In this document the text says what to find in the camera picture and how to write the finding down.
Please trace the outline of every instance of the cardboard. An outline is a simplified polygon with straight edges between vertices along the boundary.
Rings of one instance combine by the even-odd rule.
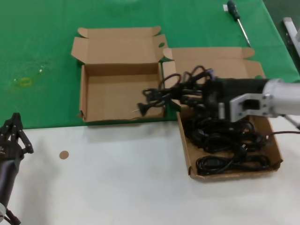
[[[80,112],[83,121],[140,119],[142,90],[161,82],[159,61],[167,48],[160,27],[86,29],[75,37],[71,54],[81,61]],[[163,117],[151,108],[145,118]]]
[[[247,60],[254,55],[251,48],[166,48],[164,49],[165,57],[169,62],[163,63],[164,77],[173,73],[183,74],[185,71],[192,71],[196,66],[202,65],[205,68],[214,69],[214,76],[220,78],[255,78],[257,75],[263,76],[261,64],[256,61]],[[168,79],[165,87],[170,88],[177,81],[177,78]],[[196,180],[223,180],[223,179],[240,179],[246,177],[256,177],[279,169],[283,161],[275,137],[270,139],[270,144],[263,148],[261,153],[269,157],[271,168],[261,172],[238,172],[228,171],[223,174],[200,176],[197,174],[196,160],[198,158],[210,155],[194,146],[184,135],[182,123],[193,116],[193,112],[186,105],[181,106],[181,112],[177,113],[180,135],[184,149],[187,171],[191,178]],[[263,135],[273,132],[269,120],[265,117],[251,117],[256,131]],[[230,157],[230,152],[220,152],[217,156]]]

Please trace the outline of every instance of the white table surface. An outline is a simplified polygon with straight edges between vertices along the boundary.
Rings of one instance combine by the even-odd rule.
[[[270,176],[201,183],[187,174],[176,122],[26,134],[35,153],[21,162],[8,206],[22,225],[300,224],[300,135],[277,136],[284,162]]]

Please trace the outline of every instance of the brown circle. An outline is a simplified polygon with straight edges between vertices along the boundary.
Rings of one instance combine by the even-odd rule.
[[[62,151],[62,152],[60,153],[60,158],[61,158],[61,159],[66,159],[66,158],[68,158],[68,157],[69,157],[68,151]]]

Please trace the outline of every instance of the screwdriver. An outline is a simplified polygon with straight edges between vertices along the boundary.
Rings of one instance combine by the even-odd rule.
[[[249,41],[249,39],[247,37],[247,34],[246,34],[246,32],[245,32],[245,30],[244,30],[244,28],[243,28],[243,26],[242,26],[242,24],[240,22],[240,15],[239,15],[238,9],[236,8],[236,5],[234,4],[234,2],[232,0],[229,0],[227,2],[227,7],[228,7],[228,12],[233,17],[234,21],[237,21],[239,23],[240,28],[242,29],[242,31],[244,33],[244,36],[245,36],[245,38],[246,38],[246,40],[248,42],[248,45],[249,45],[249,47],[251,47],[250,41]]]

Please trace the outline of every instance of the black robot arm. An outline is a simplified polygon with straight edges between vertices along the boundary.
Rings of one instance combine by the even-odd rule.
[[[25,148],[21,148],[18,143],[19,139],[23,142]],[[5,219],[11,225],[21,223],[7,209],[7,206],[15,177],[19,172],[20,162],[25,153],[33,153],[33,148],[23,131],[20,114],[13,113],[13,116],[6,120],[0,128],[0,222]]]

